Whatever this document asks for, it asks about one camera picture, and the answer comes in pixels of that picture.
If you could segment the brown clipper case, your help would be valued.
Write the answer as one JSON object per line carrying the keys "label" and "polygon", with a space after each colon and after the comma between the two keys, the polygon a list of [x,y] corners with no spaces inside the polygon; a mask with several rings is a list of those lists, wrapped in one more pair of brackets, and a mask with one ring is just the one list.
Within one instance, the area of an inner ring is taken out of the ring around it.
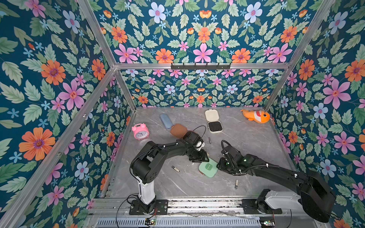
{"label": "brown clipper case", "polygon": [[173,125],[170,130],[171,135],[179,139],[183,139],[187,132],[188,129],[179,123]]}

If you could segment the mint green clipper case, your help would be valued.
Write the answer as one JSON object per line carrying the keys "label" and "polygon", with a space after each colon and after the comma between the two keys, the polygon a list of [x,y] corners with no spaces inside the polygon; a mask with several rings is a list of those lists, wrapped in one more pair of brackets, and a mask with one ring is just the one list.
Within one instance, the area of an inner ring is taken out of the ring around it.
{"label": "mint green clipper case", "polygon": [[217,162],[209,159],[199,165],[199,172],[208,178],[212,178],[218,171]]}

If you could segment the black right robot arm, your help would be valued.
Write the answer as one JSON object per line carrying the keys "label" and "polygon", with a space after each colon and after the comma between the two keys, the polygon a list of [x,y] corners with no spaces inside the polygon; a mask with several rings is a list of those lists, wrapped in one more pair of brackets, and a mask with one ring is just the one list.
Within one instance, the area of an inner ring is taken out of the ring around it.
{"label": "black right robot arm", "polygon": [[330,186],[314,171],[297,172],[274,165],[252,155],[242,155],[226,140],[221,141],[223,157],[217,164],[220,171],[233,176],[256,176],[275,182],[288,192],[264,189],[251,206],[261,213],[275,210],[302,210],[316,221],[330,220],[336,196]]}

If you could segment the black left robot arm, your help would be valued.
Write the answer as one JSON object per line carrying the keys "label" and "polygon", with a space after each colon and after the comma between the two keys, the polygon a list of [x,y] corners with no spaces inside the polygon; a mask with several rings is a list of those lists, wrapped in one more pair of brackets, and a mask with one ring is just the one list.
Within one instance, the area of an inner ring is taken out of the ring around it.
{"label": "black left robot arm", "polygon": [[157,144],[149,141],[130,163],[130,173],[138,181],[139,200],[144,205],[155,201],[154,180],[167,159],[187,156],[191,162],[208,162],[205,142],[193,131],[172,143]]}

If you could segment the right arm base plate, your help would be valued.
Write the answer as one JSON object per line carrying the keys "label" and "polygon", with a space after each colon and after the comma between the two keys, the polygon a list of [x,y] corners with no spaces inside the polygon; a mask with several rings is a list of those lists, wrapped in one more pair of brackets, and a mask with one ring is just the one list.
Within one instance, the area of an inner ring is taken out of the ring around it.
{"label": "right arm base plate", "polygon": [[257,201],[256,199],[242,199],[240,206],[245,214],[282,214],[281,209],[272,209],[265,201]]}

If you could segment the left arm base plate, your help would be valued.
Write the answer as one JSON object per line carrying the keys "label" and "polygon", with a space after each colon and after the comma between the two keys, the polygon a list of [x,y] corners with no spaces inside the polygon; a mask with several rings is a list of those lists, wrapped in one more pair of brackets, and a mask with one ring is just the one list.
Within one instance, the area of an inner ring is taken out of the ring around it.
{"label": "left arm base plate", "polygon": [[169,201],[166,199],[154,199],[150,204],[144,204],[141,200],[133,200],[129,215],[167,215]]}

